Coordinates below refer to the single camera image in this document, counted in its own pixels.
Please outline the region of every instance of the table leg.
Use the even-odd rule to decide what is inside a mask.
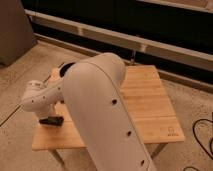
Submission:
[[[61,164],[61,165],[64,165],[64,161],[63,159],[61,158],[61,156],[59,155],[59,153],[56,151],[56,150],[48,150],[52,155],[53,157]]]
[[[152,153],[151,158],[154,159],[163,149],[164,147],[167,145],[168,143],[161,143],[157,146],[157,148],[155,149],[155,151]]]

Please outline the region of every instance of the wooden tabletop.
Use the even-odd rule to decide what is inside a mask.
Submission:
[[[53,69],[51,81],[58,79]],[[185,137],[170,99],[154,66],[129,66],[121,94],[139,136],[144,143],[184,141]],[[55,105],[56,113],[64,116],[61,127],[38,124],[33,150],[85,147],[64,104]]]

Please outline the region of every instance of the robotic arm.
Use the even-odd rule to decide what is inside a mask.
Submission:
[[[21,106],[43,119],[64,100],[98,170],[155,171],[119,92],[124,78],[123,61],[104,53],[77,62],[50,87],[29,82]]]

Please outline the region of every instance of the screw hole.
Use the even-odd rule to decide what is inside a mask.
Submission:
[[[126,133],[127,137],[130,137],[130,136],[131,136],[131,134],[132,134],[132,132],[131,132],[131,131],[128,131],[128,132]]]
[[[144,160],[142,160],[142,161],[141,161],[141,166],[143,166],[143,165],[144,165],[144,163],[145,163],[145,161],[144,161]]]
[[[116,105],[117,104],[117,100],[116,99],[113,99],[112,100],[112,105]]]

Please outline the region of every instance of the power cord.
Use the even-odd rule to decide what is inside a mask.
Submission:
[[[213,132],[213,113],[212,113],[212,120],[209,119],[198,119],[197,121],[194,122],[193,126],[192,126],[192,131],[193,131],[193,135],[195,137],[195,140],[197,141],[197,143],[200,145],[200,147],[204,150],[204,152],[213,160],[213,137],[210,139],[209,141],[209,150],[208,151],[204,145],[201,143],[201,141],[199,140],[199,138],[197,137],[196,134],[196,126],[198,124],[200,124],[201,122],[208,122],[212,124],[212,132]],[[195,171],[199,171],[197,168],[193,167],[193,166],[187,166],[183,169],[183,171],[187,171],[188,169],[193,169]]]

